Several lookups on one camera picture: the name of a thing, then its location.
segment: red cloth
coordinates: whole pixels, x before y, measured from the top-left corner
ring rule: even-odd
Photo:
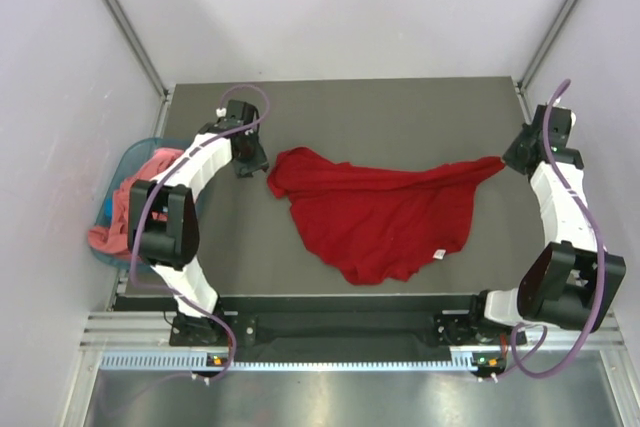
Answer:
[[[408,280],[444,249],[463,247],[480,182],[499,157],[398,172],[334,164],[300,147],[278,155],[267,183],[288,196],[305,247],[352,284]]]
[[[153,157],[140,167],[134,176],[126,178],[120,184],[120,188],[113,192],[111,226],[107,228],[96,225],[89,230],[88,239],[91,247],[118,259],[131,259],[131,252],[127,247],[131,186],[138,179],[151,180],[160,172],[164,172],[182,153],[182,150],[177,149],[157,149]]]

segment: metal floor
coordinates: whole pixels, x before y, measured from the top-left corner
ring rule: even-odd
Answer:
[[[332,161],[398,170],[502,155],[522,113],[509,78],[273,82],[261,130],[270,161],[307,146]],[[215,119],[228,84],[178,85],[165,136],[193,139]],[[260,97],[234,98],[262,107]],[[353,286],[307,252],[265,176],[238,180],[230,166],[205,194],[200,264],[222,295],[471,293],[519,284],[543,247],[537,200],[525,177],[505,169],[477,190],[464,250],[425,266],[408,282]]]
[[[541,352],[528,364],[543,370],[564,355]],[[112,412],[167,373],[99,375],[103,405]],[[598,352],[582,352],[561,375],[544,381],[519,372],[497,385],[463,373],[231,373],[208,388],[189,378],[170,380],[114,418],[104,416],[97,396],[87,427],[622,425]]]

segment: white wall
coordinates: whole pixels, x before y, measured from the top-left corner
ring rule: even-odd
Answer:
[[[562,0],[120,0],[175,82],[518,78]]]
[[[101,0],[0,0],[0,92],[0,424],[54,425],[112,273],[86,231],[160,101]]]
[[[609,250],[624,255],[627,277],[615,304],[640,372],[640,2],[582,0],[530,89],[544,102],[565,78],[563,104],[578,121],[573,145],[583,154],[589,206]]]

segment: aluminum frame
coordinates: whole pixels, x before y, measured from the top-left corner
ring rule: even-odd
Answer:
[[[136,59],[140,63],[140,66],[144,70],[144,73],[149,79],[149,82],[151,83],[153,88],[156,90],[158,95],[161,98],[166,99],[169,91],[165,87],[164,83],[162,82],[162,79],[160,78],[160,74],[158,74],[158,71],[153,65],[153,62],[149,58],[147,51],[142,45],[142,42],[140,41],[138,34],[136,34],[136,31],[133,28],[131,21],[129,20],[129,18],[127,17],[127,14],[125,13],[122,6],[120,5],[120,2],[118,0],[103,0],[103,1],[105,3],[107,10],[111,14],[113,21],[115,22],[116,26],[122,33],[122,36],[124,37],[125,41],[127,42],[127,44],[129,44],[129,47],[131,48],[133,55],[136,57]]]
[[[167,320],[171,322],[173,313],[167,313]],[[207,352],[213,355],[225,356],[228,353],[226,347],[217,348],[193,348],[170,347],[169,336],[171,326],[165,321],[161,312],[93,312],[89,315],[87,326],[80,343],[80,356],[75,371],[75,381],[69,393],[63,417],[60,425],[65,427],[83,426],[89,408],[97,374],[105,353],[112,352],[139,352],[153,353],[156,357],[166,354],[167,358],[176,353]],[[566,352],[575,342],[577,332],[564,331],[559,328],[550,328],[547,341],[541,350]],[[528,346],[532,347],[540,338],[540,331],[527,332]],[[624,345],[624,339],[620,332],[615,315],[610,312],[605,317],[601,328],[593,333],[584,346],[587,350],[600,352],[603,368],[606,372],[613,397],[623,420],[623,425],[640,425],[640,384],[633,365]],[[465,352],[496,352],[499,346],[461,346],[452,347],[454,356]],[[299,363],[282,364],[274,366],[279,371],[300,371]],[[304,370],[340,370],[340,365],[305,365]],[[406,363],[385,363],[377,366],[384,370],[411,371],[412,366]],[[344,369],[367,368],[351,364],[344,364]],[[239,371],[270,370],[266,364],[240,365]],[[413,370],[437,370],[425,369],[425,366],[416,363]]]
[[[546,34],[542,38],[542,41],[535,50],[533,57],[529,61],[527,68],[522,75],[522,79],[518,82],[519,87],[526,91],[533,82],[536,74],[540,70],[540,67],[544,63],[547,55],[551,51],[555,41],[559,37],[560,33],[564,30],[569,18],[573,14],[578,2],[580,0],[564,0],[560,10],[556,14],[553,22],[549,26]]]

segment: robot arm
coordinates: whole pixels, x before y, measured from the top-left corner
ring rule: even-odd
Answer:
[[[486,295],[484,318],[509,327],[526,320],[582,330],[593,303],[597,263],[593,230],[572,198],[578,196],[587,204],[582,188],[584,164],[579,151],[566,147],[575,115],[554,107],[549,137],[558,167],[571,184],[573,192],[568,192],[542,147],[545,108],[538,106],[531,125],[523,125],[503,160],[529,177],[540,205],[546,247],[517,289]],[[594,331],[608,311],[625,270],[622,257],[605,253],[605,295]]]
[[[222,136],[228,130],[253,122],[258,115],[257,109],[245,102],[231,100],[218,114],[221,117],[217,122],[200,129],[191,146],[176,160],[180,163],[188,158],[189,162],[167,179],[153,203],[140,240],[140,256],[166,284],[211,313],[218,294],[207,282],[196,255],[200,242],[196,202],[216,172],[230,162],[238,177],[251,177],[253,172],[266,171],[269,167],[258,131],[247,130],[230,138]],[[150,181],[138,180],[131,188],[129,249],[149,193],[164,175],[162,172]],[[176,296],[176,301],[182,314],[202,317],[180,296]]]

